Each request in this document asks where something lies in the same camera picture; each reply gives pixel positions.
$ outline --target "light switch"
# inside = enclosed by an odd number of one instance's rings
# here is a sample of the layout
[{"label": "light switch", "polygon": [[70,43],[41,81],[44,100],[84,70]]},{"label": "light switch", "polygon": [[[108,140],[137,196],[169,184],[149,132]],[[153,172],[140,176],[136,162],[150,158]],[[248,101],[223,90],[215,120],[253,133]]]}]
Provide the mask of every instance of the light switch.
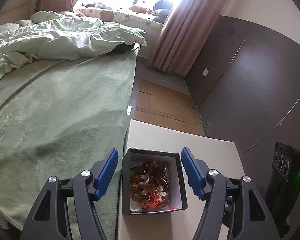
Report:
[{"label": "light switch", "polygon": [[209,70],[206,68],[203,72],[202,75],[206,76],[208,74]]}]

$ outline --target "metal screw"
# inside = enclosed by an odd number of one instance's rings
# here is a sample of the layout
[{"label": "metal screw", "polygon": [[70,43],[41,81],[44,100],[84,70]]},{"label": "metal screw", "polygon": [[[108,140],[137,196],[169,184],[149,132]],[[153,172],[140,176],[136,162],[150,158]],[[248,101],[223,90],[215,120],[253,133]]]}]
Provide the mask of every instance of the metal screw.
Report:
[{"label": "metal screw", "polygon": [[217,175],[218,175],[218,172],[217,172],[216,170],[210,170],[210,171],[209,171],[209,174],[210,174],[211,176],[217,176]]},{"label": "metal screw", "polygon": [[88,170],[81,172],[81,175],[84,177],[88,177],[90,174],[91,174],[91,172]]},{"label": "metal screw", "polygon": [[49,178],[49,182],[55,182],[57,180],[56,176],[52,176]]},{"label": "metal screw", "polygon": [[248,176],[243,176],[243,181],[245,181],[245,182],[250,182],[251,181],[251,179],[250,179],[250,177],[248,177]]}]

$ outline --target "white tabletop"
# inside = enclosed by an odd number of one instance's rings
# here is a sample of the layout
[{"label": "white tabletop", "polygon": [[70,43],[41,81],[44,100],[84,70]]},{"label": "white tabletop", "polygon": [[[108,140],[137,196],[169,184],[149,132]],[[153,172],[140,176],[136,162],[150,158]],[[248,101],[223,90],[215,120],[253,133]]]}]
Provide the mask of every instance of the white tabletop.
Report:
[{"label": "white tabletop", "polygon": [[[161,152],[181,153],[188,146],[196,159],[204,160],[210,169],[225,177],[241,178],[244,175],[239,154],[233,142],[201,137],[131,120],[126,147]],[[118,211],[118,240],[192,240],[199,224],[205,201],[193,194],[183,169],[188,208],[165,214],[144,216],[122,214],[120,189]],[[219,239],[227,238],[228,229],[222,225]]]}]

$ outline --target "blue textured rubber pad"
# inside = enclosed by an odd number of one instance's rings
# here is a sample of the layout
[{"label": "blue textured rubber pad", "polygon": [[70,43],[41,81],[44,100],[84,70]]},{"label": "blue textured rubber pad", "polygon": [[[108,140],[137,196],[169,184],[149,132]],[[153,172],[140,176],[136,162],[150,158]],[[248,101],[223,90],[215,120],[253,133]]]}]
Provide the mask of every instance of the blue textured rubber pad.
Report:
[{"label": "blue textured rubber pad", "polygon": [[185,148],[183,148],[181,151],[181,162],[185,168],[193,193],[202,200],[204,197],[202,178]]},{"label": "blue textured rubber pad", "polygon": [[108,158],[105,166],[103,167],[99,177],[97,178],[97,190],[94,195],[99,200],[106,194],[109,183],[114,174],[114,170],[118,165],[119,155],[116,149],[113,150],[111,156]]}]

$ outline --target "headboard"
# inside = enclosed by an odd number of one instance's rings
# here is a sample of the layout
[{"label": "headboard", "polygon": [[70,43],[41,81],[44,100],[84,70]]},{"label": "headboard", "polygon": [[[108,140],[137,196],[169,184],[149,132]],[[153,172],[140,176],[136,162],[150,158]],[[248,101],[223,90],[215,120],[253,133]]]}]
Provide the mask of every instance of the headboard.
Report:
[{"label": "headboard", "polygon": [[35,13],[38,0],[7,0],[0,10],[0,25],[29,20]]}]

